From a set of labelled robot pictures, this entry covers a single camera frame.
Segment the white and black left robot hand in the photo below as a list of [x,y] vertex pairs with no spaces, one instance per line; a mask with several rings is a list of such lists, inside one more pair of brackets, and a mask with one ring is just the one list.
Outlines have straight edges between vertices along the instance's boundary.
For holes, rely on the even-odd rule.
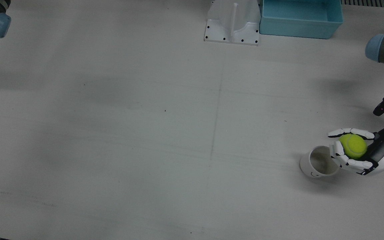
[[329,132],[328,137],[339,138],[347,134],[358,135],[364,140],[372,140],[372,143],[362,157],[352,159],[345,154],[340,141],[335,140],[329,146],[332,160],[341,169],[361,176],[374,175],[384,171],[384,128],[374,133],[356,128],[336,129]]

